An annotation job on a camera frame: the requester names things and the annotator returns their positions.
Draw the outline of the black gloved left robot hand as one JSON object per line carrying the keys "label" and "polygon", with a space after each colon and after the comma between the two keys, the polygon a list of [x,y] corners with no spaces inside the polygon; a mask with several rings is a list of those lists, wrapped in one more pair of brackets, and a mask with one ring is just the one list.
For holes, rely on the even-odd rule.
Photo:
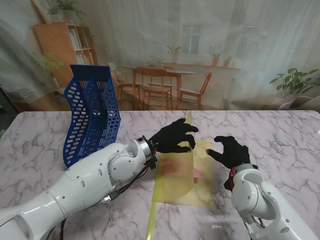
{"label": "black gloved left robot hand", "polygon": [[160,153],[188,153],[196,146],[194,136],[188,133],[198,131],[196,126],[186,123],[185,118],[180,118],[161,128],[148,141]]}

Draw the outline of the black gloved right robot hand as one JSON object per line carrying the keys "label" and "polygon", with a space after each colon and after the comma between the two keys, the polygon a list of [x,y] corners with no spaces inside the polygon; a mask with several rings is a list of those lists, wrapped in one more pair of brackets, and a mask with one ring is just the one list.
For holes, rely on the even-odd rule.
{"label": "black gloved right robot hand", "polygon": [[216,136],[214,141],[223,145],[223,153],[213,149],[207,149],[206,153],[226,168],[231,170],[242,164],[251,163],[248,147],[240,145],[233,136]]}

